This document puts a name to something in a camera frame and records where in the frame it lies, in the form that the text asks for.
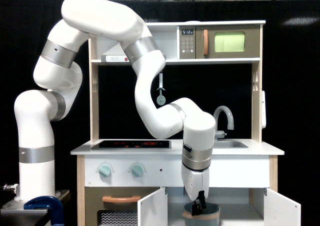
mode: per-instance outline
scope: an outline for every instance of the knob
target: knob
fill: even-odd
[[[111,174],[111,166],[107,163],[101,164],[98,168],[98,172],[102,177],[108,177]]]
[[[134,177],[141,177],[144,174],[145,168],[143,167],[142,164],[135,163],[134,165],[131,166],[130,171]]]

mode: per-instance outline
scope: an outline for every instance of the orange handle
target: orange handle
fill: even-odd
[[[204,37],[204,50],[203,55],[208,55],[208,30],[203,30],[203,37]]]
[[[141,196],[132,196],[132,197],[111,197],[104,196],[102,201],[106,203],[135,203],[141,199]]]

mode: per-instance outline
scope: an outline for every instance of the cabinet door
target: cabinet door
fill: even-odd
[[[138,201],[138,226],[168,225],[168,194],[164,187]]]
[[[301,204],[267,188],[264,196],[264,226],[300,226]]]

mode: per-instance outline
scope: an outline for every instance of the faucet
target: faucet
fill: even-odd
[[[216,110],[214,111],[214,114],[213,114],[213,117],[214,117],[214,119],[215,119],[215,138],[217,138],[217,139],[224,138],[224,137],[227,135],[227,134],[226,134],[224,131],[222,131],[222,130],[219,130],[219,131],[218,131],[218,117],[219,117],[219,114],[220,114],[222,111],[226,114],[226,117],[227,117],[227,119],[228,119],[227,129],[228,129],[228,130],[234,130],[234,129],[235,129],[234,116],[232,115],[231,110],[230,110],[227,106],[217,107]]]

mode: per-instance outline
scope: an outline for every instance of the wooden frame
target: wooden frame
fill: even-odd
[[[99,82],[98,66],[101,61],[97,55],[97,38],[89,40],[89,83],[90,83],[90,141],[99,139]],[[260,23],[259,60],[252,62],[252,101],[251,101],[251,139],[262,142],[262,53],[263,25]],[[269,156],[270,189],[278,191],[278,156]],[[249,200],[253,191],[249,190]],[[85,156],[77,156],[77,215],[78,226],[85,226]]]

